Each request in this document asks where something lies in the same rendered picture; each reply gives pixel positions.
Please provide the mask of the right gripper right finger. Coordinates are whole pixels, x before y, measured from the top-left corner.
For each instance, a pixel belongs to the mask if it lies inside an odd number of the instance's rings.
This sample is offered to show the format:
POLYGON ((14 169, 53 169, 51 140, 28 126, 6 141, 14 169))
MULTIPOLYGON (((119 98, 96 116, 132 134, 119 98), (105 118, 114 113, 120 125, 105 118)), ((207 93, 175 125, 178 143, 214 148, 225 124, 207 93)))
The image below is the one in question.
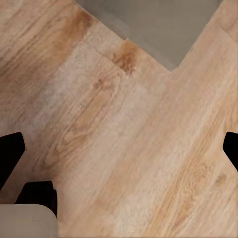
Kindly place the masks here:
POLYGON ((238 171, 238 134, 226 133, 223 150, 238 171))

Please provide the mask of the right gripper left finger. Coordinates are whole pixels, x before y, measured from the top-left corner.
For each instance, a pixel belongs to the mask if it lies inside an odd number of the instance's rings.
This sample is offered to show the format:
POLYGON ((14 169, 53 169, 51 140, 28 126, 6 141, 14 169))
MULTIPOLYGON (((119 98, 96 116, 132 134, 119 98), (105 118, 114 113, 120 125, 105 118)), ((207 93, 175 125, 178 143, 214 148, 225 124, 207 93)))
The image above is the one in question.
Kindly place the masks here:
POLYGON ((0 191, 25 151, 21 132, 0 138, 0 191))

